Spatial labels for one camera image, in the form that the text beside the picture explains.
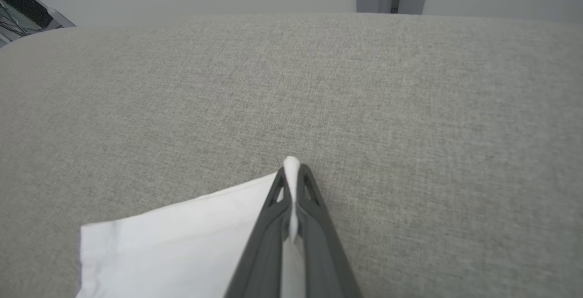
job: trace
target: textured gray fabric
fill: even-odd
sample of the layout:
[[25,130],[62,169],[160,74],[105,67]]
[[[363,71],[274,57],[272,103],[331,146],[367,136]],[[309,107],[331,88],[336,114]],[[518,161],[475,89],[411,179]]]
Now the textured gray fabric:
[[0,296],[79,226],[310,165],[365,297],[583,296],[583,28],[239,15],[0,49]]

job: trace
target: gray fabric surface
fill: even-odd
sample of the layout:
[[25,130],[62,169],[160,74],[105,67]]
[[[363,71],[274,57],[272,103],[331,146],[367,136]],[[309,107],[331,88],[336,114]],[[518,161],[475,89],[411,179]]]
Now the gray fabric surface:
[[0,296],[79,226],[310,165],[365,297],[583,296],[583,28],[240,15],[0,49]]

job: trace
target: white cloth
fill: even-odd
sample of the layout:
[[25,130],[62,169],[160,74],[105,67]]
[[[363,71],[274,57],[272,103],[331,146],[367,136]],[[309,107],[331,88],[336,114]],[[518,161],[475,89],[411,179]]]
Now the white cloth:
[[222,297],[274,179],[81,227],[77,298]]

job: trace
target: folded cloth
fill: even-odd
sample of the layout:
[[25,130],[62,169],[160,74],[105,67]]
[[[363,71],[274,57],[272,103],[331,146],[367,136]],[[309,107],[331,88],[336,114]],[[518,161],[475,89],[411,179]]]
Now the folded cloth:
[[275,175],[81,227],[77,298],[222,297]]

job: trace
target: gray tablecloth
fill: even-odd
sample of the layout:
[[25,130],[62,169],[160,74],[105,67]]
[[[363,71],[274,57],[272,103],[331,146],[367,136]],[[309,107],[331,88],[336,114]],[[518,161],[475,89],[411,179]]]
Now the gray tablecloth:
[[238,15],[0,49],[0,296],[79,289],[79,226],[318,180],[365,297],[583,296],[583,28]]

